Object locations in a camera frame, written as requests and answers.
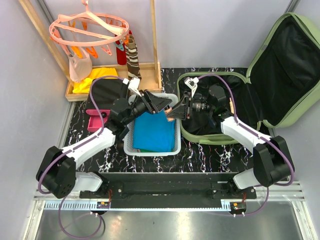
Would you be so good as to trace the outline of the blue shirt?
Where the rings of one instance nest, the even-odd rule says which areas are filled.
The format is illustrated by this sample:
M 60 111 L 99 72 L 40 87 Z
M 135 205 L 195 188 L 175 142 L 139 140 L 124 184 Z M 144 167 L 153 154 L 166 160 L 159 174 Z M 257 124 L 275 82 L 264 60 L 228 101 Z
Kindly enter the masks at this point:
M 143 113 L 133 125 L 133 147 L 154 152 L 171 152 L 175 146 L 175 122 L 165 112 Z

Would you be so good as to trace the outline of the green shirt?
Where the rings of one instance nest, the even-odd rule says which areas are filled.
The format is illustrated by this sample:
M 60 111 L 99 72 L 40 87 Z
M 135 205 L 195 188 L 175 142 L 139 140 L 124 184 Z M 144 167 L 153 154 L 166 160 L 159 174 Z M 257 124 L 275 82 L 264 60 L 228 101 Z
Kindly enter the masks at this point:
M 141 148 L 137 148 L 136 150 L 137 150 L 138 153 L 155 153 L 155 151 L 141 149 Z

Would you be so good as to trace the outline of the magenta plastic tray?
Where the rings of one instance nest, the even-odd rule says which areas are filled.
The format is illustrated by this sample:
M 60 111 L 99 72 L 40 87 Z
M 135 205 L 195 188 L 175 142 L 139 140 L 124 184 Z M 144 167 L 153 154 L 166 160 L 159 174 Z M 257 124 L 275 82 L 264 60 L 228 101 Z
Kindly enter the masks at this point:
M 102 121 L 99 116 L 99 113 L 96 109 L 87 109 L 85 113 L 89 116 L 87 130 L 91 133 L 96 132 L 99 128 L 102 127 Z M 110 115 L 109 109 L 101 109 L 100 113 L 102 115 L 103 123 L 105 124 Z

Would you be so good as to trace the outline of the green hard-shell suitcase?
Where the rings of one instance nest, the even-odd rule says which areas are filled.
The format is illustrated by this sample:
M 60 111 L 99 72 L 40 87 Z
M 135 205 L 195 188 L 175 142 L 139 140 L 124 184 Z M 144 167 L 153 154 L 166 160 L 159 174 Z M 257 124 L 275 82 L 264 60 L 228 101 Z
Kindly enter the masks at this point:
M 177 80 L 178 97 L 187 77 L 199 79 L 196 96 L 212 85 L 233 96 L 237 117 L 252 128 L 293 125 L 320 99 L 320 30 L 303 15 L 288 12 L 273 25 L 245 74 L 187 72 Z

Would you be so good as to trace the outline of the brown capped cosmetic bottle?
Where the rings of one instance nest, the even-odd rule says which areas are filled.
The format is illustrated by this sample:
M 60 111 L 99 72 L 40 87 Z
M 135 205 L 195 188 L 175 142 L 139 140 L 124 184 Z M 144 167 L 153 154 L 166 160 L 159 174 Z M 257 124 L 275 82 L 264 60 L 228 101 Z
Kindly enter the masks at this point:
M 176 117 L 175 117 L 175 113 L 172 113 L 173 109 L 171 107 L 167 107 L 165 110 L 164 110 L 164 113 L 165 113 L 165 116 L 166 116 L 166 120 L 168 122 L 173 122 L 176 120 Z

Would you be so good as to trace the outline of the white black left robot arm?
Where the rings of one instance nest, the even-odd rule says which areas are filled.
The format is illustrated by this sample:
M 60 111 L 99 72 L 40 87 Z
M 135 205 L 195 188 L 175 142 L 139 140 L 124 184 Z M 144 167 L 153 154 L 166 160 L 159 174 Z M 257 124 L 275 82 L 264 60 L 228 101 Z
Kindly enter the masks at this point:
M 87 191 L 97 198 L 108 193 L 107 180 L 98 173 L 78 172 L 77 169 L 98 152 L 112 147 L 129 132 L 128 124 L 144 113 L 157 114 L 172 100 L 140 91 L 133 102 L 126 98 L 115 100 L 107 122 L 95 133 L 64 148 L 50 147 L 38 169 L 38 191 L 56 198 L 67 197 L 71 192 Z

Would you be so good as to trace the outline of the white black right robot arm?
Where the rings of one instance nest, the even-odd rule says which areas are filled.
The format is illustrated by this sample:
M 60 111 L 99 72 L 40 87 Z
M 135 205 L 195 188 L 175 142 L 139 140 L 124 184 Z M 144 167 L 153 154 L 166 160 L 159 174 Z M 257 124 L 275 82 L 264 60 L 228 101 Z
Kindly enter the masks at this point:
M 205 112 L 208 122 L 221 133 L 233 138 L 253 155 L 253 167 L 233 176 L 227 185 L 228 195 L 239 198 L 249 187 L 270 187 L 285 178 L 294 179 L 294 165 L 286 140 L 271 137 L 246 125 L 227 106 L 223 87 L 212 85 L 206 97 L 193 99 L 194 90 L 185 91 L 179 102 L 166 113 L 167 118 L 189 120 L 195 112 Z

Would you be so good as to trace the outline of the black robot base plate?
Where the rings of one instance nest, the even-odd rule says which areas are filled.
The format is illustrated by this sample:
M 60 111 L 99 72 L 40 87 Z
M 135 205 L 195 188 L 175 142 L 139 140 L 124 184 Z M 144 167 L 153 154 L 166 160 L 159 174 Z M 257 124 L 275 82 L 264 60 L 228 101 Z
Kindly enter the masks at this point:
M 46 188 L 58 199 L 79 193 L 80 201 L 62 207 L 92 211 L 230 211 L 229 200 L 256 199 L 256 187 L 270 187 L 254 170 L 214 173 L 58 174 Z

